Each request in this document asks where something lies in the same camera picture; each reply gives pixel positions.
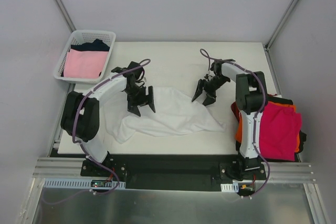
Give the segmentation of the red t shirt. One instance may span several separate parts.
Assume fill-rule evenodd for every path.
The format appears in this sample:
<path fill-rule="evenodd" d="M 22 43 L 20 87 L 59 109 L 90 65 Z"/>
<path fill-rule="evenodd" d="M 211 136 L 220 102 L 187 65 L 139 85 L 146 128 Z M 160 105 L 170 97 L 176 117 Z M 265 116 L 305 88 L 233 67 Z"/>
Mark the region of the red t shirt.
<path fill-rule="evenodd" d="M 237 119 L 238 122 L 240 122 L 240 110 L 237 107 L 236 102 L 233 102 L 230 106 L 231 111 L 233 112 L 235 118 Z"/>

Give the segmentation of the white plastic laundry basket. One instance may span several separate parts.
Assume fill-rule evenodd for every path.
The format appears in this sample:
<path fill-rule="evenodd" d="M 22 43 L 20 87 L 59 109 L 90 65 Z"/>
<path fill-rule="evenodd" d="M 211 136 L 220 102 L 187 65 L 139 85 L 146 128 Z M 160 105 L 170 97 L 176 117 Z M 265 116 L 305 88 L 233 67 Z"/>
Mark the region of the white plastic laundry basket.
<path fill-rule="evenodd" d="M 54 78 L 69 83 L 100 82 L 104 76 L 116 34 L 105 30 L 71 33 L 54 69 Z"/>

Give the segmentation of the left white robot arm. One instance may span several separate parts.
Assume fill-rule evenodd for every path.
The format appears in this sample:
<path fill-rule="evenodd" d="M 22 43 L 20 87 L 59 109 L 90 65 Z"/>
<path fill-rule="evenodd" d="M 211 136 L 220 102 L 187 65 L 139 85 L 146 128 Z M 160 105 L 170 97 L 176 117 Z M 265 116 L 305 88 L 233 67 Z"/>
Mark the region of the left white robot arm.
<path fill-rule="evenodd" d="M 99 176 L 111 171 L 107 160 L 109 152 L 103 145 L 106 126 L 101 122 L 101 110 L 114 95 L 125 93 L 129 113 L 141 116 L 139 107 L 149 106 L 155 113 L 154 90 L 144 84 L 144 67 L 151 62 L 144 59 L 130 62 L 126 68 L 116 67 L 95 86 L 85 92 L 71 91 L 66 98 L 60 126 L 71 137 L 72 142 L 80 146 L 86 159 L 94 162 L 93 170 Z"/>

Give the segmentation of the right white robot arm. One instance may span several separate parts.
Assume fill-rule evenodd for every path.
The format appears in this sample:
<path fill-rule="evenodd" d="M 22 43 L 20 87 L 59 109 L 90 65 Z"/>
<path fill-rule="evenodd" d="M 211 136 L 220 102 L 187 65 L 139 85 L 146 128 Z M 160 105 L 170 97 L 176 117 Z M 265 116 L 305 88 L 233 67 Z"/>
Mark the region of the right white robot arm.
<path fill-rule="evenodd" d="M 234 60 L 210 59 L 208 73 L 198 81 L 192 101 L 205 92 L 203 105 L 214 104 L 216 91 L 231 81 L 236 85 L 235 102 L 241 116 L 242 141 L 236 162 L 225 169 L 225 174 L 229 178 L 242 181 L 261 168 L 260 124 L 268 102 L 264 73 L 247 70 Z"/>

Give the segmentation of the white t shirt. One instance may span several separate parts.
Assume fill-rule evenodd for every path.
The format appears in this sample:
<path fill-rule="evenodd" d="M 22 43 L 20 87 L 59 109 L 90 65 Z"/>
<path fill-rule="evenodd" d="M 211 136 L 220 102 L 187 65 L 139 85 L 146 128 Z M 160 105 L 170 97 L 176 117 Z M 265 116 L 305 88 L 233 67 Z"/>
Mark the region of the white t shirt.
<path fill-rule="evenodd" d="M 218 122 L 208 108 L 171 87 L 155 87 L 154 105 L 139 108 L 140 116 L 127 111 L 124 92 L 114 95 L 103 107 L 107 133 L 120 144 L 136 132 L 153 137 L 188 135 L 200 131 L 224 132 L 226 124 Z"/>

